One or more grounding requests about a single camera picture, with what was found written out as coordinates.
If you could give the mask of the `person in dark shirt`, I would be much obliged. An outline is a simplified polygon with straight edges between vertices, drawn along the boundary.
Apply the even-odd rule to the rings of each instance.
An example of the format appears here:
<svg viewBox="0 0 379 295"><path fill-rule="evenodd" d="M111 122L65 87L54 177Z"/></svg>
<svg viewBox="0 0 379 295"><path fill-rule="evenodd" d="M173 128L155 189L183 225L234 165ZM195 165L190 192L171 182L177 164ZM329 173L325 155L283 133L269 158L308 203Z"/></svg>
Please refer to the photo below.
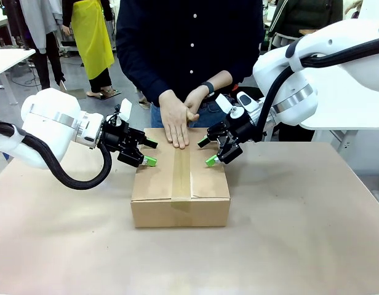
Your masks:
<svg viewBox="0 0 379 295"><path fill-rule="evenodd" d="M233 77L228 94L252 74L263 40L261 0L121 0L117 50L137 51L180 101L220 71ZM151 105L151 124L162 127L159 107ZM196 127L224 116L207 96Z"/></svg>

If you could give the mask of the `person in grey coat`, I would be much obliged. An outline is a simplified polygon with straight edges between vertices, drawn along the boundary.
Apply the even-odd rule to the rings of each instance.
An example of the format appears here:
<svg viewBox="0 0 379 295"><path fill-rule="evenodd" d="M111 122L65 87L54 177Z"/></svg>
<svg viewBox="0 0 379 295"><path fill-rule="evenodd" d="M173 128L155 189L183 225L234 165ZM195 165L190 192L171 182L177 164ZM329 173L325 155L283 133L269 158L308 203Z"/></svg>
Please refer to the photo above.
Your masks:
<svg viewBox="0 0 379 295"><path fill-rule="evenodd" d="M20 0L21 10L30 33L30 46L36 51L33 63L41 88L50 88L49 68L56 84L65 81L55 32L63 25L62 0Z"/></svg>

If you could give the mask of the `brown cardboard shipping box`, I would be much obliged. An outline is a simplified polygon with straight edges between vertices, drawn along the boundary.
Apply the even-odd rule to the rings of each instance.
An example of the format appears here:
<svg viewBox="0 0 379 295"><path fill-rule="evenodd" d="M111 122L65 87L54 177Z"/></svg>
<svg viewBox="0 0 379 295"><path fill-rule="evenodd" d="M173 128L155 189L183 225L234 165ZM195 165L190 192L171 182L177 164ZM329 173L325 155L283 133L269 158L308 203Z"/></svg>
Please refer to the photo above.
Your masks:
<svg viewBox="0 0 379 295"><path fill-rule="evenodd" d="M206 128L189 131L191 167L191 211L171 207L174 154L177 149L167 141L162 128L145 129L157 148L142 146L144 155L158 160L155 167L137 168L131 200L135 227L223 227L227 224L231 197L223 165L208 167L205 161L215 155L216 143L200 148Z"/></svg>

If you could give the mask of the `white side table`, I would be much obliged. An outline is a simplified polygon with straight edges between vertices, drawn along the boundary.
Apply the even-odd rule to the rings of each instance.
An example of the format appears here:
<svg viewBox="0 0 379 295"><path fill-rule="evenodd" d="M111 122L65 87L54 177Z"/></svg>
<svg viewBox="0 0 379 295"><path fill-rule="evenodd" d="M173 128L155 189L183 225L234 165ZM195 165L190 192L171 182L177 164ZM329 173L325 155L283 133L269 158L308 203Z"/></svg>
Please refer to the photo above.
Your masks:
<svg viewBox="0 0 379 295"><path fill-rule="evenodd" d="M0 49L0 80L10 105L17 105L18 102L14 97L5 72L35 53L34 49Z"/></svg>

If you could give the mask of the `person in dark jacket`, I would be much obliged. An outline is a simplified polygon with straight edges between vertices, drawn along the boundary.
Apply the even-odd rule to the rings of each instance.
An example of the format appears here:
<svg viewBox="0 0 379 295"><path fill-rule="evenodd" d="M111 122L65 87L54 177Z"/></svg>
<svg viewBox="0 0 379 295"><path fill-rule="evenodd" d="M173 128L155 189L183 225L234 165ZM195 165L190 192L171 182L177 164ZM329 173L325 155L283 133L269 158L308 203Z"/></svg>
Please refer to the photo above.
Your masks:
<svg viewBox="0 0 379 295"><path fill-rule="evenodd" d="M342 19L343 0L277 0L269 36L301 37L300 30L319 30Z"/></svg>

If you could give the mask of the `person in yellow apron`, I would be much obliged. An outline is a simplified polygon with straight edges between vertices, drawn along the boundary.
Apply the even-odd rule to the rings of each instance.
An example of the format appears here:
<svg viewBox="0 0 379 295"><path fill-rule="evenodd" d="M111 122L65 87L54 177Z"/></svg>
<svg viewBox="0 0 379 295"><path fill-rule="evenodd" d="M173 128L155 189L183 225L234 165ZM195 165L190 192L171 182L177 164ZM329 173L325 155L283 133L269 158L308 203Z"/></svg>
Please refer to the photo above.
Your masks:
<svg viewBox="0 0 379 295"><path fill-rule="evenodd" d="M107 99L119 94L111 82L109 68L114 55L106 22L113 20L109 0L62 0L63 25L72 34L89 80L87 96Z"/></svg>

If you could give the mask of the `clear packing tape strip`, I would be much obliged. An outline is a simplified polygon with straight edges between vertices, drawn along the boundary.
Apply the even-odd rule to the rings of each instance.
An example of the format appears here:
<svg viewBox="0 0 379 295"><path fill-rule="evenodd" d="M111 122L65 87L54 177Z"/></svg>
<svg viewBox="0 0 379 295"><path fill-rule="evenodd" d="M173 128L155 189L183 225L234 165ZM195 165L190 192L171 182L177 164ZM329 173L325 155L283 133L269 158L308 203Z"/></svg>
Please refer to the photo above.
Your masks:
<svg viewBox="0 0 379 295"><path fill-rule="evenodd" d="M177 149L174 154L171 207L189 213L191 211L190 149Z"/></svg>

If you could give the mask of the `person's right hand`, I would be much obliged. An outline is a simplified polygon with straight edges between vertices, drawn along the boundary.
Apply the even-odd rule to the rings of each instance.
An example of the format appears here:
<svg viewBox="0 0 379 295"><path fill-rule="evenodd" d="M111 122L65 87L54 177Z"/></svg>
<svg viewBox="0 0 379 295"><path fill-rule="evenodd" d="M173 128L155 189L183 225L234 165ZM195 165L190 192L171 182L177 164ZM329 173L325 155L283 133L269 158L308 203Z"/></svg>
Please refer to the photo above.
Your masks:
<svg viewBox="0 0 379 295"><path fill-rule="evenodd" d="M173 90L166 90L160 94L158 102L168 142L175 148L184 149L189 145L188 108L177 98Z"/></svg>

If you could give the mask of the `person's left hand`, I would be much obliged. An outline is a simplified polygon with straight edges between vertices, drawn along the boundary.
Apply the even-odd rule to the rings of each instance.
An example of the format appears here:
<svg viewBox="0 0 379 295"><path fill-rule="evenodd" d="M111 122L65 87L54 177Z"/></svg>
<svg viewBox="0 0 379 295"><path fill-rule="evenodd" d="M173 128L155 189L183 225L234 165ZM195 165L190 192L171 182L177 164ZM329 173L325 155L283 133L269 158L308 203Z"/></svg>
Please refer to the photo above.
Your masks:
<svg viewBox="0 0 379 295"><path fill-rule="evenodd" d="M188 108L186 115L188 122L194 122L198 120L199 114L197 112L202 101L208 95L209 88L206 85L200 85L188 94L184 102L184 105Z"/></svg>

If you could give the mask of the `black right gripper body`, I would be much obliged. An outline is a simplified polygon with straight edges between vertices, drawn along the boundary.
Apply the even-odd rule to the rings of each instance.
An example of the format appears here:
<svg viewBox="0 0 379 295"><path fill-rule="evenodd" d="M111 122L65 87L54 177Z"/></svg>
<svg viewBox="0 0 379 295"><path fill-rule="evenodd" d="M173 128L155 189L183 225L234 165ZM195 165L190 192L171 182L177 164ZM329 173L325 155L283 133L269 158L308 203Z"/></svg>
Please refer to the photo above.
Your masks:
<svg viewBox="0 0 379 295"><path fill-rule="evenodd" d="M240 144L252 139L256 128L247 111L233 119L228 114L222 121L207 129L207 138L217 141L219 150L217 158L224 164L229 164L239 157L243 150Z"/></svg>

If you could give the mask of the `person's right forearm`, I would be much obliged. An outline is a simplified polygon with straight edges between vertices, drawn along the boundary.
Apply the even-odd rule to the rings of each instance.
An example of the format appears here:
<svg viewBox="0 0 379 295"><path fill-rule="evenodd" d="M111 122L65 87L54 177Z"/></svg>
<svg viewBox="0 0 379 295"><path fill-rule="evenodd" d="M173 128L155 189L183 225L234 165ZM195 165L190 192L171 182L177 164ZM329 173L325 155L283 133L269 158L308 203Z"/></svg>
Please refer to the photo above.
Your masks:
<svg viewBox="0 0 379 295"><path fill-rule="evenodd" d="M168 84L137 51L117 50L124 75L144 94L146 99L159 107L159 97L170 90Z"/></svg>

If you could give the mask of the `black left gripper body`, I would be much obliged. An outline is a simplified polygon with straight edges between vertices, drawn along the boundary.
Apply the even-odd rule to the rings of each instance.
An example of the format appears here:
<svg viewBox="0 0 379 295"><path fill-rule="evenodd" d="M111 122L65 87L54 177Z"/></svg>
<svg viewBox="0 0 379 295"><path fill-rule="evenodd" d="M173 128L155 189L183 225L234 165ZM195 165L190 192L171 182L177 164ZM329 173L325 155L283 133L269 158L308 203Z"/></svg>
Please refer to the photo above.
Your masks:
<svg viewBox="0 0 379 295"><path fill-rule="evenodd" d="M145 132L129 127L122 121L116 126L112 120L105 120L102 125L102 143L110 152L118 152L118 161L132 167L139 167L144 160L138 145L146 140Z"/></svg>

